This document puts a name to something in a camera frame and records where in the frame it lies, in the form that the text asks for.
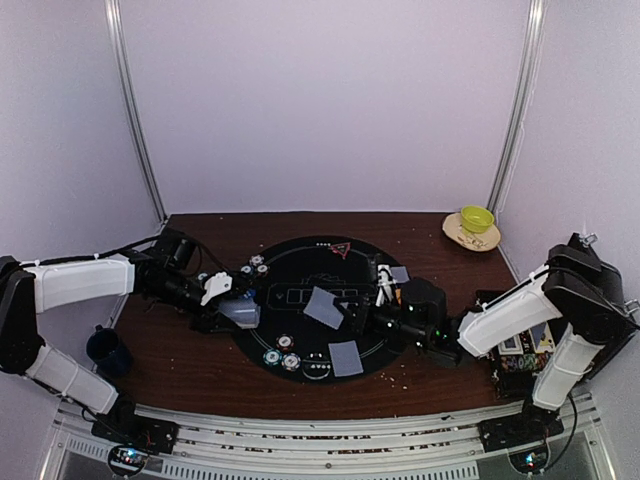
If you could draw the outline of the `grey card deck box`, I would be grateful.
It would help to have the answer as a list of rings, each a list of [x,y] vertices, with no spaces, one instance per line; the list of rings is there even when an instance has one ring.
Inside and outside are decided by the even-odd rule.
[[[218,310],[241,329],[255,329],[260,324],[261,307],[253,298],[223,300]]]

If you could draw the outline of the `red triangular dealer marker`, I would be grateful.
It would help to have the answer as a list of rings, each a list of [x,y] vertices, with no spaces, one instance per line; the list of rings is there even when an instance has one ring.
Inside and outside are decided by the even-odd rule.
[[[342,259],[345,259],[349,253],[349,251],[351,250],[351,243],[350,242],[342,242],[342,243],[335,243],[335,244],[331,244],[330,245],[330,250],[339,255]]]

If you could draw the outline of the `dark red chip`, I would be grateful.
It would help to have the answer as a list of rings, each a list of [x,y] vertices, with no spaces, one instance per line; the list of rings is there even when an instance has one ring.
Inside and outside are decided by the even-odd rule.
[[[267,265],[259,265],[256,267],[256,275],[262,277],[268,274],[269,267]]]

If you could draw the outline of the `blue orange ten chip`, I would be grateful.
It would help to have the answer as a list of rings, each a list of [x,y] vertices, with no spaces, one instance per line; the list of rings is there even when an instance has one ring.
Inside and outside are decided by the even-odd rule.
[[[254,255],[250,258],[250,264],[254,267],[258,267],[262,265],[264,262],[264,257],[262,255]]]

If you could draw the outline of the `black white chip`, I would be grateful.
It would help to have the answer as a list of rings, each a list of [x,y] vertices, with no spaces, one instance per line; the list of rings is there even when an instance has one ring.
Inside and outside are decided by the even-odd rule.
[[[294,346],[294,338],[287,334],[279,335],[276,338],[276,348],[281,352],[288,352]]]

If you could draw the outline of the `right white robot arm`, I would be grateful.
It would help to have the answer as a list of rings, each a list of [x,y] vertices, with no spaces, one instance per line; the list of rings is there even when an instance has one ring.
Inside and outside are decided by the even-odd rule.
[[[579,235],[551,248],[546,262],[518,285],[457,316],[448,315],[444,291],[425,279],[404,283],[397,300],[390,297],[391,283],[380,290],[379,299],[343,297],[333,305],[354,333],[372,330],[397,338],[453,367],[464,356],[482,357],[544,322],[565,322],[551,359],[536,377],[531,405],[513,419],[513,433],[526,442],[550,426],[550,411],[564,403],[593,360],[599,354],[611,359],[639,328],[636,306],[624,300],[619,270]]]

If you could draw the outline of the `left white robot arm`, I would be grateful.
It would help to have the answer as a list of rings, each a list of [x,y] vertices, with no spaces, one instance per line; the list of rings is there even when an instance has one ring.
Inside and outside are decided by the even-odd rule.
[[[201,333],[255,329],[260,308],[250,291],[264,264],[232,271],[220,260],[214,273],[187,275],[194,253],[211,258],[195,238],[170,228],[161,234],[103,253],[20,262],[1,259],[1,370],[26,377],[87,410],[105,415],[106,429],[123,444],[144,433],[122,393],[38,332],[39,314],[103,297],[141,295],[192,316]]]

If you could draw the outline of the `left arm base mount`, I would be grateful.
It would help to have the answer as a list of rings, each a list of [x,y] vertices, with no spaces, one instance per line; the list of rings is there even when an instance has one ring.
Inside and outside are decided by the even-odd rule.
[[[138,415],[133,404],[122,404],[114,406],[107,414],[97,414],[91,433],[153,455],[171,454],[178,437],[179,425]]]

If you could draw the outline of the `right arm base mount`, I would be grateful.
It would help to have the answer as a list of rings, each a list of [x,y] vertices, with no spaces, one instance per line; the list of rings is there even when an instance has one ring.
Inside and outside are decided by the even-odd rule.
[[[483,420],[478,424],[485,452],[510,449],[532,442],[542,442],[564,432],[558,410],[537,407],[531,400],[523,403],[519,413]]]

